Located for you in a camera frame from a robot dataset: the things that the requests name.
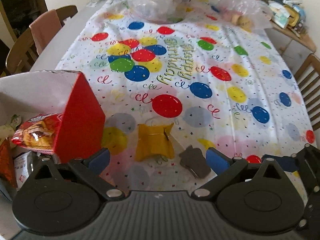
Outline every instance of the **chair backrest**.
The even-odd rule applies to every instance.
[[[38,58],[34,52],[34,44],[31,30],[28,28],[14,43],[7,56],[5,65],[10,74],[31,69]]]
[[[68,6],[56,9],[56,12],[58,14],[61,25],[64,26],[63,21],[69,17],[72,18],[73,16],[75,16],[76,13],[78,12],[78,9],[75,5],[68,5]]]
[[[294,77],[315,131],[320,128],[320,60],[314,54],[310,54]]]

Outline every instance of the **metal bolt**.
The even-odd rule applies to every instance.
[[[300,228],[303,228],[306,224],[307,224],[307,221],[306,221],[305,219],[302,219],[302,220],[299,222],[299,227],[300,227]]]
[[[114,189],[109,189],[109,190],[107,191],[107,196],[108,196],[108,197],[120,197],[121,195],[122,195],[122,191],[119,190],[119,189],[116,189],[116,188],[114,188]]]
[[[210,195],[210,191],[205,188],[198,188],[193,192],[197,197],[207,197]]]
[[[319,187],[319,186],[315,186],[315,187],[313,188],[313,191],[314,191],[315,193],[317,193],[319,190],[320,190],[320,187]]]

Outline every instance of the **red snack package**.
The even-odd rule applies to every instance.
[[[39,115],[23,123],[12,137],[12,142],[35,152],[53,154],[53,144],[63,114]]]
[[[0,177],[10,182],[12,187],[17,187],[11,148],[8,139],[5,139],[0,145]]]

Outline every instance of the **pink towel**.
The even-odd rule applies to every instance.
[[[61,28],[56,10],[45,12],[30,24],[33,40],[39,55]]]

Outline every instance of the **round black disc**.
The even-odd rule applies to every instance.
[[[39,179],[34,187],[22,188],[12,211],[26,230],[44,235],[75,231],[97,213],[100,201],[90,188],[74,182]]]
[[[292,228],[303,215],[303,202],[296,190],[287,189],[278,181],[265,179],[263,183],[231,185],[218,195],[217,208],[242,230],[275,233]]]

